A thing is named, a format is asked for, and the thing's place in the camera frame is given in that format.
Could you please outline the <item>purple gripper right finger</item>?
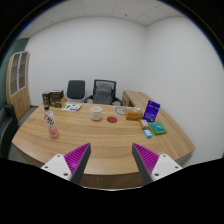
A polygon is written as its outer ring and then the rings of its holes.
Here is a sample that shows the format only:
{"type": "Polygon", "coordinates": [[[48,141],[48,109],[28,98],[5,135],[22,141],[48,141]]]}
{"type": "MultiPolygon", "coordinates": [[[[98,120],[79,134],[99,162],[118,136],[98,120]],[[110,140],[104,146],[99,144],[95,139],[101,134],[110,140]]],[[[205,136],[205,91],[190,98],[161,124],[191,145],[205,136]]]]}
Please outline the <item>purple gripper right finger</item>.
{"type": "Polygon", "coordinates": [[[139,169],[143,185],[152,183],[182,169],[167,154],[158,155],[136,143],[132,144],[132,154],[139,169]]]}

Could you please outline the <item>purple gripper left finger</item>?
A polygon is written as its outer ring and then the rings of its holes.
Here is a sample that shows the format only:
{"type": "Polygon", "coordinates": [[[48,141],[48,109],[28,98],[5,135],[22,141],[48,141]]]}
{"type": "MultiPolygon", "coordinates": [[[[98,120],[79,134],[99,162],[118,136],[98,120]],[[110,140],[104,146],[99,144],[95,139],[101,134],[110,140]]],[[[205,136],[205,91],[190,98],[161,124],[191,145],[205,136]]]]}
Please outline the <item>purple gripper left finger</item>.
{"type": "Polygon", "coordinates": [[[87,143],[65,155],[56,154],[42,169],[79,185],[90,154],[91,145],[87,143]]]}

